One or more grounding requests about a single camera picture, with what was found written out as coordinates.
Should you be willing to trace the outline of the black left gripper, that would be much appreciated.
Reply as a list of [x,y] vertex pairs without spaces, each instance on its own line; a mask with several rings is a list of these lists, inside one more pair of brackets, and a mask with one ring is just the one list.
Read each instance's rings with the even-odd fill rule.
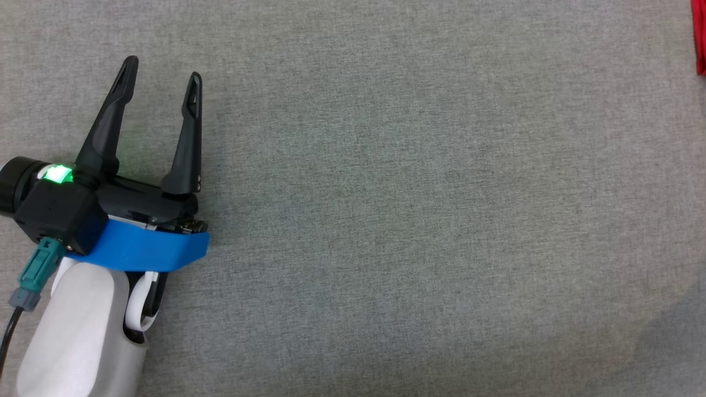
[[[208,232],[207,224],[196,219],[199,204],[194,195],[201,191],[204,103],[204,83],[196,71],[186,87],[179,140],[161,189],[120,176],[112,178],[120,166],[117,146],[138,65],[134,55],[122,63],[74,168],[28,157],[0,165],[0,216],[15,219],[37,244],[37,257],[90,254],[110,219],[176,234]],[[93,193],[76,184],[106,179]]]

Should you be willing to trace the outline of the red basketball jersey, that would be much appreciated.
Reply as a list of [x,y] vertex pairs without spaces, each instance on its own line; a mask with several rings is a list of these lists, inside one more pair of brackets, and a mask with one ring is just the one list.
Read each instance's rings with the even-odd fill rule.
[[696,71],[706,76],[706,0],[690,0],[693,38],[696,53]]

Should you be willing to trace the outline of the grey fabric work surface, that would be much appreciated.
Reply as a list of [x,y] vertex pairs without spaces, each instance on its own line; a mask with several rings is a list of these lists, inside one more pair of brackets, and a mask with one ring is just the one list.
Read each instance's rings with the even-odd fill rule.
[[706,397],[690,0],[0,0],[0,164],[120,173],[204,80],[206,258],[138,397]]

